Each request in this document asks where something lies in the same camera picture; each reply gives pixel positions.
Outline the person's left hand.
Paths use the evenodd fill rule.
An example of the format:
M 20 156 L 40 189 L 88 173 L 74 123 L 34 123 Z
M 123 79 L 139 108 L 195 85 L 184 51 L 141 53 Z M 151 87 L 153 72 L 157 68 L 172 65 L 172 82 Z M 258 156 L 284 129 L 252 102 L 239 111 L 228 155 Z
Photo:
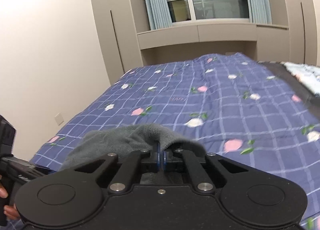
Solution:
M 2 184 L 0 184 L 0 197 L 3 198 L 3 199 L 6 199 L 8 197 L 8 193 L 5 190 L 5 188 L 2 186 Z M 7 219 L 10 219 L 10 220 L 18 220 L 18 219 L 20 219 L 20 215 L 19 215 L 15 205 L 13 205 L 13 206 L 10 206 L 10 205 L 4 206 L 3 213 L 5 214 Z

